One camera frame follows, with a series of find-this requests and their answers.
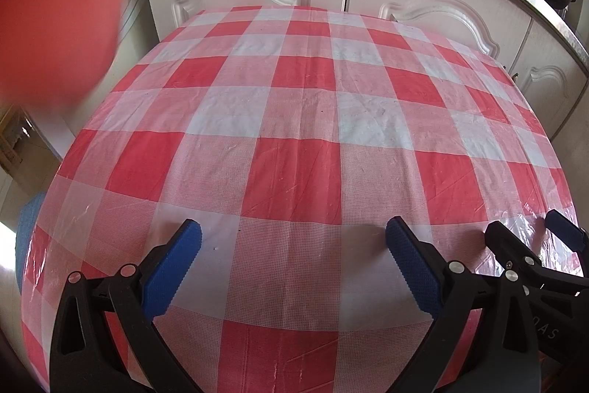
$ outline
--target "tablecloth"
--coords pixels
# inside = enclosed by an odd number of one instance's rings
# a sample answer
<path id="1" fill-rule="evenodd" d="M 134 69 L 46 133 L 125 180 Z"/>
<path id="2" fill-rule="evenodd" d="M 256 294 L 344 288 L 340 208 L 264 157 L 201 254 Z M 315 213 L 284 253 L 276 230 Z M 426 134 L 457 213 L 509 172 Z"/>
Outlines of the tablecloth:
<path id="1" fill-rule="evenodd" d="M 494 59 L 363 15 L 204 11 L 129 71 L 64 159 L 28 252 L 25 343 L 47 386 L 69 272 L 112 275 L 192 218 L 202 249 L 154 324 L 205 392 L 384 392 L 431 324 L 385 246 L 388 219 L 485 273 L 500 267 L 482 233 L 501 220 L 576 272 L 544 229 L 551 208 L 575 221 L 551 144 Z"/>

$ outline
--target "checkered tablecloth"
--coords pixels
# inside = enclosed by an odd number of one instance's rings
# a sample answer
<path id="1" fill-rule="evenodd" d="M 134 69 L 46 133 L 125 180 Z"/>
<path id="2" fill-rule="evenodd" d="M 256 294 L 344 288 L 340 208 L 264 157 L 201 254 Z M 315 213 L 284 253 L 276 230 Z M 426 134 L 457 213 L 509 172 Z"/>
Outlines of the checkered tablecloth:
<path id="1" fill-rule="evenodd" d="M 202 249 L 155 324 L 205 392 L 382 393 L 431 322 L 388 219 L 478 271 L 496 270 L 482 232 L 501 219 L 575 271 L 543 228 L 551 208 L 575 220 L 549 140 L 490 57 L 362 15 L 205 11 L 129 71 L 64 159 L 28 253 L 27 350 L 47 386 L 69 272 L 114 274 L 193 218 Z"/>

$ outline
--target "red object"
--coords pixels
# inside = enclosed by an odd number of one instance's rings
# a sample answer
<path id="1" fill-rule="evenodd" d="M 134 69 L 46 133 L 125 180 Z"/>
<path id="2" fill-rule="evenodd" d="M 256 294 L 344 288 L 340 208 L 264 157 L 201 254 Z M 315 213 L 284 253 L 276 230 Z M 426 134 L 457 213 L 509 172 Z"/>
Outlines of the red object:
<path id="1" fill-rule="evenodd" d="M 0 95 L 72 105 L 113 61 L 123 0 L 0 0 Z"/>
<path id="2" fill-rule="evenodd" d="M 22 296 L 38 371 L 72 257 L 113 274 L 186 218 L 202 249 L 155 324 L 206 393 L 386 391 L 431 322 L 385 245 L 394 215 L 481 273 L 497 219 L 572 270 L 541 219 L 575 219 L 560 165 L 490 57 L 304 7 L 205 11 L 167 39 L 98 108 L 40 211 Z"/>

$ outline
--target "red and white tablecloth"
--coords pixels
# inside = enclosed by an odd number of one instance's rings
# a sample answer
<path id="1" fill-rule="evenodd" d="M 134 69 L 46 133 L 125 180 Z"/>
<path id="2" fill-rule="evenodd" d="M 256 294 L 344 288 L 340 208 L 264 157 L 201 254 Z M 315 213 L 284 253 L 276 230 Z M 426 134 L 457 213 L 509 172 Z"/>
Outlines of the red and white tablecloth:
<path id="1" fill-rule="evenodd" d="M 578 270 L 544 230 L 551 208 L 575 220 L 549 140 L 490 57 L 363 15 L 205 11 L 129 71 L 64 159 L 28 253 L 25 343 L 47 386 L 69 272 L 112 275 L 193 218 L 202 249 L 155 325 L 205 392 L 381 393 L 431 322 L 388 219 L 486 273 L 482 232 L 501 219 Z"/>

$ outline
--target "plastic tablecloth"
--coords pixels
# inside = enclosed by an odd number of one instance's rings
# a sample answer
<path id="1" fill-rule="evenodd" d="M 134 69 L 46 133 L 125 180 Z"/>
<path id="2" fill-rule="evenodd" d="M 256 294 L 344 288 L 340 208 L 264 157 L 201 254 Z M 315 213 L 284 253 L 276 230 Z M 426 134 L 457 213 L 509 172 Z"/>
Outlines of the plastic tablecloth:
<path id="1" fill-rule="evenodd" d="M 431 324 L 385 246 L 388 219 L 491 274 L 483 232 L 500 220 L 578 273 L 544 228 L 552 208 L 576 221 L 494 59 L 363 15 L 204 11 L 119 82 L 52 182 L 23 281 L 27 351 L 48 386 L 69 272 L 112 275 L 192 218 L 202 249 L 154 324 L 205 392 L 381 393 Z"/>

